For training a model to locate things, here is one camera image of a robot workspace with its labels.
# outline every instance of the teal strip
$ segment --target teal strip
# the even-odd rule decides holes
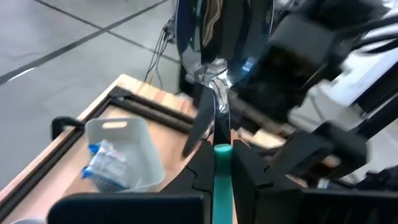
[[[233,191],[231,180],[232,146],[219,144],[215,150],[213,224],[232,224]]]

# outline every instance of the wooden table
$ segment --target wooden table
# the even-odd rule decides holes
[[[123,87],[140,96],[156,101],[163,106],[167,106],[187,115],[195,115],[195,109],[190,100],[176,97],[173,94],[159,90],[146,83],[142,83],[127,75],[121,75],[102,94],[100,94],[100,96],[97,97],[97,99],[95,99],[81,115],[79,115],[78,119],[84,119],[87,117],[90,111],[93,110],[93,108],[95,108],[115,86]],[[101,117],[131,116],[134,116],[134,114],[113,106],[106,108],[104,113],[101,115]],[[187,135],[150,120],[147,120],[147,124],[152,140],[158,149],[166,170],[166,178],[159,185],[160,190],[177,176],[190,159],[190,157],[187,159],[183,159],[181,157],[181,152],[185,141],[187,140]],[[28,177],[34,168],[49,156],[56,146],[60,144],[60,142],[62,142],[71,131],[72,129],[68,129],[59,135],[10,182],[0,192],[0,202],[3,201],[7,195],[26,177]],[[264,131],[259,131],[255,136],[243,131],[243,137],[265,147],[278,146],[284,143],[283,139],[271,136]],[[21,218],[44,219],[50,207],[60,198],[78,192],[96,192],[96,189],[91,185],[90,181],[81,180],[82,167],[87,165],[90,160],[90,155],[86,146],[87,141],[85,137],[77,140],[68,152],[57,162],[57,164],[51,168],[45,177],[40,180],[40,182],[7,216],[4,223],[11,223]]]

